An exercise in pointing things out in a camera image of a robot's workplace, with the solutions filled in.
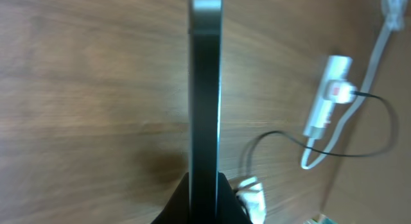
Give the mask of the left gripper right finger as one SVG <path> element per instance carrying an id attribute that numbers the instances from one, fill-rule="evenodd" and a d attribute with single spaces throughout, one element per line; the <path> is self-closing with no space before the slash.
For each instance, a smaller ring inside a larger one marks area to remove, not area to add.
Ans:
<path id="1" fill-rule="evenodd" d="M 223 173 L 218 174 L 217 199 L 218 224 L 251 224 Z"/>

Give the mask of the Galaxy S25 smartphone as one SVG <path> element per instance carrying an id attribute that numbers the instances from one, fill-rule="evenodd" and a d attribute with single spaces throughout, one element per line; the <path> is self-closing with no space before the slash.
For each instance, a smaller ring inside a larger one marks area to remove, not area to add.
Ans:
<path id="1" fill-rule="evenodd" d="M 189 215 L 215 223 L 218 210 L 223 0 L 189 0 Z"/>

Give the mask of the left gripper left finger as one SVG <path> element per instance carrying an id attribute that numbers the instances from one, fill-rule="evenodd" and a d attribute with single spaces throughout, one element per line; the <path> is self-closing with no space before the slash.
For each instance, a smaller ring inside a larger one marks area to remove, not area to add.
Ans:
<path id="1" fill-rule="evenodd" d="M 186 173 L 166 206 L 152 224 L 189 223 L 189 173 Z"/>

